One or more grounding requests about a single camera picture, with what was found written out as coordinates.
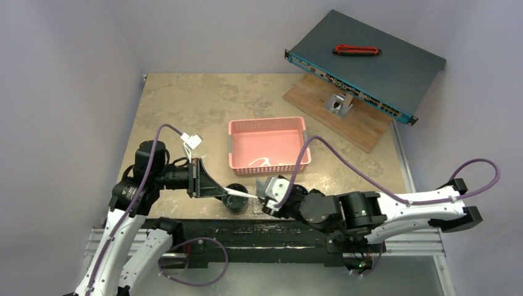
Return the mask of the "pink perforated plastic basket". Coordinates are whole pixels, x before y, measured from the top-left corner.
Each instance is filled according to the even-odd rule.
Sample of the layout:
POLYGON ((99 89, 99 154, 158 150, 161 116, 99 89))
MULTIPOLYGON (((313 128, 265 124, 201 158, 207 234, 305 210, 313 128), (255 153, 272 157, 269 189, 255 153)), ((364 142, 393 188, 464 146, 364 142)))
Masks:
POLYGON ((232 120, 228 124, 229 167, 237 176, 291 173, 308 139, 302 117, 232 120), (280 166, 248 167, 261 157, 280 166))

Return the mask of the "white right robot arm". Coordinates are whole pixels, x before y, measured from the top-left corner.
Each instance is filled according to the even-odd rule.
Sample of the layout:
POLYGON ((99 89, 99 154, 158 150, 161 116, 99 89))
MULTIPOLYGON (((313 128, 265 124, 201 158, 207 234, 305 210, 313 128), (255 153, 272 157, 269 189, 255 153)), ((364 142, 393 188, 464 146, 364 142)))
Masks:
POLYGON ((434 191, 405 194, 406 203, 384 192, 305 191, 283 177, 258 180, 256 190, 267 215, 292 218, 355 251, 407 232, 430 228, 458 232, 483 221, 477 207, 458 200, 466 190, 462 179, 434 191))

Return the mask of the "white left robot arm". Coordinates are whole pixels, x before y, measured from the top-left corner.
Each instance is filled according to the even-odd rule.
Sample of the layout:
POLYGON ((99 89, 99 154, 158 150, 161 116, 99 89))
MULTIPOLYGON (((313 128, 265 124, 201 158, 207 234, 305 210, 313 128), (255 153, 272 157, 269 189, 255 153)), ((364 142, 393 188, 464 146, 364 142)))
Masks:
POLYGON ((134 164, 112 190, 101 241, 73 295, 134 295, 145 277, 161 267, 165 253, 189 255, 193 244, 206 240, 188 237, 182 221, 161 217, 147 230, 137 251, 129 254, 162 190, 182 189, 189 197, 223 198, 227 194, 207 174, 202 161, 192 157, 201 138, 186 134, 181 138, 185 153, 182 165, 170 161, 165 144, 157 139, 139 145, 134 164))

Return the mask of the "dark green mug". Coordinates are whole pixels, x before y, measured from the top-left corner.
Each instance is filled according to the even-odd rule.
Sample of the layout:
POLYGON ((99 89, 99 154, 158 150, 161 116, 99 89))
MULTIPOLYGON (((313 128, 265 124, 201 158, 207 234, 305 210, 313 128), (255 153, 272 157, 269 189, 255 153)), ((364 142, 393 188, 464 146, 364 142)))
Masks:
MULTIPOLYGON (((248 193, 247 188, 238 183, 232 183, 226 187, 228 189, 233 189, 233 190, 240 191, 243 193, 248 193)), ((222 204, 231 213, 234 213, 234 214, 243 212, 248 206, 248 201, 249 201, 249 198, 240 197, 240 196, 236 196, 236 195, 227 195, 226 197, 222 198, 222 204)))

